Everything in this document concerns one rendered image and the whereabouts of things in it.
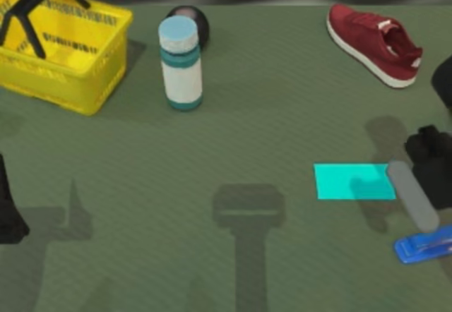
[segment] black sphere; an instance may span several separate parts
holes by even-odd
[[[206,15],[195,6],[178,6],[173,8],[166,16],[187,16],[193,19],[198,27],[199,47],[204,49],[210,37],[210,26]]]

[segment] green surface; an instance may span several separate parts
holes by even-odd
[[[213,199],[245,183],[285,198],[266,238],[270,312],[449,312],[452,258],[401,265],[392,244],[416,230],[400,205],[318,202],[313,163],[405,158],[417,127],[451,128],[429,79],[452,54],[452,8],[364,8],[402,21],[425,49],[417,82],[398,91],[331,42],[327,8],[205,7],[204,101],[187,113],[162,86],[169,9],[133,7],[133,55],[146,50],[94,117],[1,91],[0,148],[32,234],[0,247],[0,311],[235,311],[234,237]],[[248,216],[243,228],[257,228]]]

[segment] black object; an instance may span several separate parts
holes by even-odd
[[[433,125],[411,135],[405,150],[412,160],[412,172],[437,210],[452,208],[452,136]]]
[[[285,219],[283,195],[270,184],[223,185],[213,219],[235,237],[235,312],[267,312],[265,239]]]
[[[210,25],[206,15],[195,6],[178,6],[173,8],[166,16],[187,16],[193,19],[198,26],[199,47],[204,49],[210,38]]]
[[[444,105],[452,109],[452,56],[436,68],[432,76],[432,86]]]
[[[18,0],[4,16],[3,24],[0,29],[0,46],[3,45],[8,33],[9,24],[13,16],[15,16],[22,25],[27,39],[33,47],[36,55],[42,59],[45,59],[45,52],[42,45],[37,38],[35,29],[33,28],[28,14],[38,6],[43,0]],[[90,4],[86,0],[76,0],[83,8],[90,8]]]
[[[14,205],[3,156],[0,155],[0,244],[19,244],[30,233]]]

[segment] gray handle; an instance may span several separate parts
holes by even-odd
[[[436,231],[440,223],[438,213],[411,168],[405,162],[393,160],[389,162],[386,173],[416,227],[422,233]]]

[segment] basket handle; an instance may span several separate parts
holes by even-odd
[[[18,0],[4,15],[3,24],[0,29],[0,46],[4,44],[6,35],[8,34],[8,28],[11,23],[11,19],[15,16],[22,28],[27,35],[27,39],[33,47],[35,54],[45,59],[46,55],[42,45],[36,35],[35,29],[33,28],[30,19],[28,19],[28,15],[30,12],[39,4],[42,3],[43,0]],[[86,0],[76,0],[83,8],[90,8],[90,3]]]

